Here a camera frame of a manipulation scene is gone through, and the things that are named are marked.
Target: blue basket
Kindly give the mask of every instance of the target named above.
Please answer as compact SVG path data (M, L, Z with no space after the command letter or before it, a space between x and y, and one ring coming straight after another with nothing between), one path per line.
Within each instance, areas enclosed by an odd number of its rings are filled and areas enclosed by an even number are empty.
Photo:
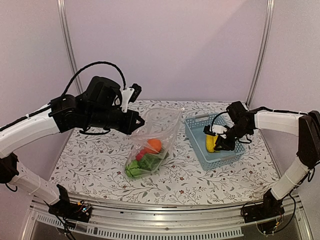
M233 163L240 159L245 153L243 144L235 142L234 151L220 151L210 153L206 148L206 135L204 127L211 125L212 120L218 113L205 114L200 116L188 117L185 119L185 133L188 136L191 145L203 170L218 168L222 165ZM215 125L227 125L223 117L218 116L214 121Z

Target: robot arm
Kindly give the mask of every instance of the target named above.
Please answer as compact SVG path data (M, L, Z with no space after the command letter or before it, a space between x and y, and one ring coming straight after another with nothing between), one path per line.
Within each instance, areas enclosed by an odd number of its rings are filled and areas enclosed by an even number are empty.
M145 123L137 111L128 109L129 102L134 102L140 92L137 84L121 91L116 82L95 76L84 93L76 97L63 94L36 112L0 128L0 183L15 185L43 199L57 216L88 222L89 207L79 211L77 204L70 203L65 188L34 174L13 152L40 138L73 128L81 128L83 134L89 135L96 134L88 132L91 127L104 129L98 134L115 129L130 135Z
M271 218L284 213L283 198L301 185L320 160L320 114L284 110L271 110L260 107L247 111L241 102L234 102L226 109L234 126L206 126L204 132L218 135L215 150L233 151L235 142L246 135L254 134L255 129L267 129L292 134L298 137L298 151L292 165L281 179L263 195L260 205L244 207L246 222Z

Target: floral tablecloth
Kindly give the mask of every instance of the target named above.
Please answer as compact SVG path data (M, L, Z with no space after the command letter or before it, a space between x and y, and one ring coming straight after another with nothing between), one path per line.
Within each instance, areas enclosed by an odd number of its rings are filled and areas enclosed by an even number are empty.
M137 101L141 114L150 108L182 109L183 119L225 111L229 103L199 101ZM227 122L232 125L227 114ZM185 134L182 122L173 153L158 172L129 179L124 164L132 148L130 138L112 130L107 135L82 135L75 129L51 176L69 192L105 199L170 205L207 205L261 199L279 179L258 131L237 162L204 171Z

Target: plastic bag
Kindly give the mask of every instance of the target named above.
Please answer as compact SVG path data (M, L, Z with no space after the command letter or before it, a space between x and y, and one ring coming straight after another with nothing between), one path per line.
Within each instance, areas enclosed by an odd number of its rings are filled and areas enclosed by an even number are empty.
M174 147L183 110L152 108L142 117L144 126L130 137L133 148L124 165L130 178L147 176L158 170Z

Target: toy orange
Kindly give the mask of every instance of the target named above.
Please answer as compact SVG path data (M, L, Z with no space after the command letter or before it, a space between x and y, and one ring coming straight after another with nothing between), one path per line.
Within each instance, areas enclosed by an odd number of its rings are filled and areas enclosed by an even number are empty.
M162 148L162 143L159 139L156 138L151 138L148 140L148 145L149 147L144 147L144 150L148 154L158 154L161 151Z

